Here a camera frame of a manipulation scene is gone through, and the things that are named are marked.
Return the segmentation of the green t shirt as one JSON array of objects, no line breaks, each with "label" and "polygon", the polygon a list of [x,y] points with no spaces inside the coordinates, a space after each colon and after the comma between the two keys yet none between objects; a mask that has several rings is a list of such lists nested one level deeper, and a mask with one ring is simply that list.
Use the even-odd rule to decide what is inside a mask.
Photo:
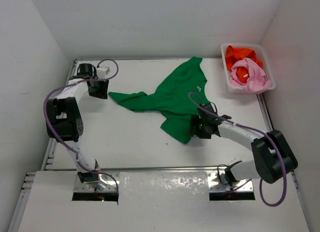
[{"label": "green t shirt", "polygon": [[188,94],[194,92],[199,96],[199,98],[192,96],[197,104],[209,103],[205,95],[207,79],[201,69],[202,60],[199,57],[192,57],[179,65],[153,94],[109,92],[109,97],[118,105],[133,112],[161,113],[166,120],[160,128],[179,142],[187,144],[191,139],[188,135],[191,116],[199,114]]}]

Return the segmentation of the pink t shirt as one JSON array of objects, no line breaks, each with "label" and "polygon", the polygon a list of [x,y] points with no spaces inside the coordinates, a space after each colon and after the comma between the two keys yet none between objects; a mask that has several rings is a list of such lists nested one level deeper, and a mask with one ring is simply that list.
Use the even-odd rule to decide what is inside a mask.
[{"label": "pink t shirt", "polygon": [[[236,76],[236,69],[244,67],[248,70],[249,79],[247,83],[241,83]],[[265,91],[272,86],[270,80],[265,79],[266,73],[254,61],[249,58],[244,58],[236,62],[231,68],[229,82],[232,86],[241,88],[244,92],[255,93]]]}]

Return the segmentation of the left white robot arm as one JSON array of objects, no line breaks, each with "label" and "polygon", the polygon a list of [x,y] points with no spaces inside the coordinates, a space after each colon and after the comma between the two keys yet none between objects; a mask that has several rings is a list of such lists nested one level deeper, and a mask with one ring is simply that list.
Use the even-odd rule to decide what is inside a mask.
[{"label": "left white robot arm", "polygon": [[76,75],[72,76],[57,96],[45,103],[47,114],[47,133],[49,137],[61,140],[72,161],[76,165],[77,176],[81,183],[96,186],[101,178],[99,165],[81,143],[84,123],[78,103],[82,96],[107,99],[109,81],[106,80],[110,69],[106,66],[93,66],[89,63],[79,65]]}]

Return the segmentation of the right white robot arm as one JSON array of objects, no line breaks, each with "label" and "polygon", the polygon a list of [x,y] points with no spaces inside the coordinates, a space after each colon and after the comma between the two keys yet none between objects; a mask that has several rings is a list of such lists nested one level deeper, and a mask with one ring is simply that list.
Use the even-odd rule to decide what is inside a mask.
[{"label": "right white robot arm", "polygon": [[228,165],[220,182],[232,186],[244,179],[261,179],[272,184],[298,167],[298,161],[287,140],[279,130],[260,132],[257,129],[231,122],[230,116],[218,116],[216,107],[200,105],[198,114],[190,119],[189,135],[211,139],[212,135],[230,139],[245,148],[253,156]]}]

